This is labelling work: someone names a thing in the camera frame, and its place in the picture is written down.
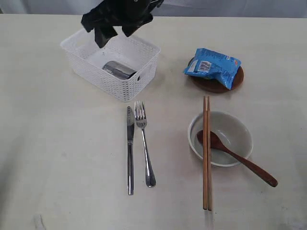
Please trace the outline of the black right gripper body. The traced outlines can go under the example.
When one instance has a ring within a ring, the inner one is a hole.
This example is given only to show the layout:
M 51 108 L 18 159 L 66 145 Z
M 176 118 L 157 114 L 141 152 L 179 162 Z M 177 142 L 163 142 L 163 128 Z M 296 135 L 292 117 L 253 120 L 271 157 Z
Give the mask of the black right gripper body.
M 87 32 L 95 26 L 121 26 L 124 21 L 152 21 L 152 11 L 162 0 L 104 0 L 84 14 L 81 24 Z

